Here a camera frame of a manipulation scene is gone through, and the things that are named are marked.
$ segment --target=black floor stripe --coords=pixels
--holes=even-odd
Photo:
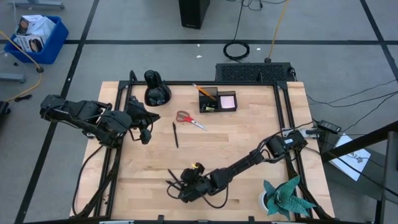
[[[77,64],[80,59],[81,51],[84,46],[84,40],[86,40],[91,23],[93,22],[95,11],[98,6],[98,1],[99,0],[94,0],[94,3],[91,7],[90,13],[89,13],[87,21],[86,21],[85,28],[83,29],[83,33],[80,38],[79,45],[76,49],[75,56],[72,60],[72,64],[70,65],[68,76],[67,76],[67,79],[65,80],[65,84],[64,84],[64,86],[62,88],[62,92],[61,92],[61,96],[64,98],[66,98],[66,95],[67,95],[69,87],[70,87],[70,82],[72,81],[73,75],[75,74],[76,67],[77,67]],[[49,130],[47,131],[47,135],[44,139],[44,143],[43,143],[42,149],[40,151],[39,158],[37,159],[32,177],[30,178],[30,181],[29,181],[27,190],[25,192],[24,198],[22,200],[21,206],[19,207],[19,211],[18,211],[17,217],[15,219],[16,224],[23,223],[25,220],[25,216],[26,216],[27,210],[29,208],[30,201],[32,200],[33,194],[35,192],[37,182],[39,181],[40,173],[43,169],[45,158],[47,157],[47,153],[49,151],[51,141],[54,136],[56,127],[57,127],[56,123],[51,123]]]
[[[63,88],[61,91],[61,97],[63,97],[63,98],[67,97],[67,94],[68,94],[68,91],[70,88],[70,84],[72,83],[73,76],[75,74],[77,65],[79,63],[81,51],[83,50],[85,40],[87,39],[87,35],[88,35],[88,31],[90,30],[91,23],[93,23],[95,11],[97,10],[99,1],[100,0],[94,0],[93,6],[91,7],[90,13],[88,14],[87,22],[86,22],[85,28],[83,29],[83,33],[81,35],[79,45],[76,49],[75,56],[72,60],[72,64],[70,65],[67,79],[65,80],[65,84],[63,84]]]
[[[361,1],[363,9],[365,10],[366,16],[368,17],[369,22],[373,28],[375,35],[376,35],[378,41],[380,41],[380,43],[381,43],[381,48],[383,49],[384,56],[386,56],[386,60],[387,60],[388,64],[390,65],[392,73],[394,74],[395,78],[398,80],[397,64],[396,64],[393,56],[391,55],[391,52],[388,49],[388,46],[386,45],[386,42],[384,41],[384,38],[380,32],[379,27],[376,24],[376,21],[373,18],[373,15],[371,13],[371,10],[370,10],[368,4],[366,3],[365,0],[360,0],[360,1]]]
[[[239,40],[248,44],[271,44],[272,40]],[[86,40],[85,44],[157,45],[157,44],[227,44],[231,40]],[[280,45],[377,45],[378,40],[276,40]]]

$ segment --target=pen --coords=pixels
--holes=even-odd
[[[175,124],[174,124],[174,122],[173,122],[173,130],[174,130],[175,145],[176,145],[176,146],[177,146],[177,148],[178,148],[177,132],[175,131],[175,130],[176,130],[176,128],[175,128]]]

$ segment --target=red scissors handle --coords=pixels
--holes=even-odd
[[[178,111],[177,112],[177,117],[175,119],[179,122],[192,122],[193,119],[190,117],[190,115],[185,112],[185,111]]]

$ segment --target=pencil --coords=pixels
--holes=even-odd
[[[208,97],[210,97],[212,100],[216,100],[216,98],[214,98],[213,96],[210,95],[210,93],[208,93],[206,90],[200,88],[199,86],[197,86],[196,84],[192,83],[193,87],[195,87],[197,90],[199,90],[203,95],[206,95]]]

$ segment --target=green plant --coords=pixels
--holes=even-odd
[[[293,196],[292,193],[300,182],[300,176],[296,176],[286,183],[280,184],[276,189],[264,180],[264,189],[266,190],[266,207],[268,208],[268,215],[280,213],[286,216],[290,221],[289,212],[300,213],[308,216],[307,208],[316,207],[304,199]]]

